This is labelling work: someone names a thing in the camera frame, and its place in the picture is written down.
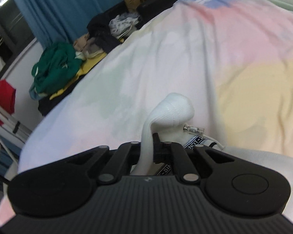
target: red cloth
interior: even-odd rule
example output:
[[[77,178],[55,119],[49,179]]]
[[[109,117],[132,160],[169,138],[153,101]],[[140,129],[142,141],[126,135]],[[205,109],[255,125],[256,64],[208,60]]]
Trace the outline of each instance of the red cloth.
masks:
[[[0,81],[0,106],[9,114],[14,113],[15,93],[16,89],[6,80]]]

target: yellow cloth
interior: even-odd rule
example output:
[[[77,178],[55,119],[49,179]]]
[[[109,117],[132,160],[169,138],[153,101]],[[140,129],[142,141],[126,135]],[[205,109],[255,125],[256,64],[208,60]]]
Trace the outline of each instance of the yellow cloth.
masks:
[[[68,87],[70,87],[74,82],[76,82],[80,76],[87,74],[105,56],[106,56],[106,53],[102,53],[102,54],[98,54],[92,59],[86,60],[86,62],[83,63],[80,69],[77,71],[76,75],[65,85],[65,87],[58,90],[57,92],[55,92],[54,94],[50,96],[50,100],[52,100],[53,98],[57,96],[60,96],[64,91],[67,90]]]

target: green clothing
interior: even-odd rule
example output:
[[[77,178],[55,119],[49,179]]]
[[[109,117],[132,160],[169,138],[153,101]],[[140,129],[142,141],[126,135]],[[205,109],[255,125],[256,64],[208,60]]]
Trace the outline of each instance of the green clothing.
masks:
[[[39,62],[32,68],[36,92],[51,95],[64,88],[81,64],[81,59],[75,59],[75,49],[71,44],[52,44],[44,50]]]

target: curtain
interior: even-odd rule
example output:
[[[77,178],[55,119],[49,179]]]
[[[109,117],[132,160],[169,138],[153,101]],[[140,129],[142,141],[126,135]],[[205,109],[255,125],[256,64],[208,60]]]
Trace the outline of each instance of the curtain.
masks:
[[[73,42],[87,33],[91,18],[122,0],[15,0],[43,48]]]

